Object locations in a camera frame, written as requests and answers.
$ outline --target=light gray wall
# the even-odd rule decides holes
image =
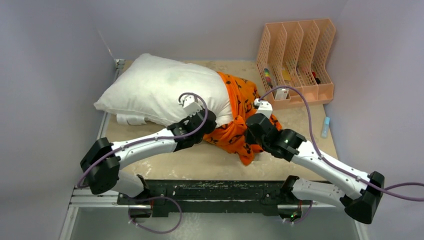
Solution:
[[[0,239],[58,239],[113,76],[86,2],[0,1]]]
[[[335,19],[347,0],[89,0],[116,59],[256,58],[264,23]]]
[[[379,171],[386,186],[424,182],[424,1],[349,0],[328,63],[326,107],[340,160]],[[395,190],[423,197],[419,187]],[[423,239],[424,204],[385,195],[371,239]]]

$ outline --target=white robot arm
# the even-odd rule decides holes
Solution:
[[[112,190],[130,198],[140,197],[146,182],[141,175],[126,173],[123,168],[154,155],[190,148],[217,125],[215,114],[206,112],[193,95],[183,95],[179,103],[187,117],[154,134],[117,142],[98,139],[80,162],[84,171],[80,182],[85,179],[87,185],[78,187],[89,187],[94,195]]]
[[[289,176],[283,186],[286,193],[293,194],[299,200],[313,200],[344,208],[355,220],[370,224],[383,194],[359,180],[383,188],[384,176],[376,171],[368,174],[355,169],[321,150],[319,155],[313,143],[304,136],[291,129],[279,131],[271,124],[269,118],[273,109],[267,101],[256,99],[254,107],[257,109],[256,114],[246,120],[248,131],[245,137],[248,144],[259,144],[274,157],[301,165],[330,182],[315,182]],[[335,169],[330,164],[357,178]]]

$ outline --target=light blue tube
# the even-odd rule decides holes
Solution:
[[[330,118],[326,116],[324,118],[324,123],[322,124],[322,131],[321,131],[321,138],[325,139],[327,138],[327,134],[329,133],[330,129]]]

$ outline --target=orange blanket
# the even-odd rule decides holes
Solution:
[[[214,144],[230,154],[238,154],[241,162],[247,166],[255,158],[256,153],[263,152],[257,144],[249,145],[245,142],[246,119],[256,113],[253,107],[254,100],[260,98],[256,84],[253,82],[218,72],[225,83],[231,104],[233,121],[215,129],[211,134],[206,134],[203,139]],[[282,126],[274,115],[271,123],[279,130]]]

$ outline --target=desk organizer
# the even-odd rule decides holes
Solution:
[[[326,71],[326,62],[335,33],[330,19],[266,23],[256,58],[265,90],[271,90],[272,83],[277,83],[296,88],[310,105],[331,102],[334,85]],[[271,84],[265,69],[275,78]],[[285,99],[275,99],[274,94],[269,94],[266,100],[274,109],[304,105],[293,90],[288,91]]]

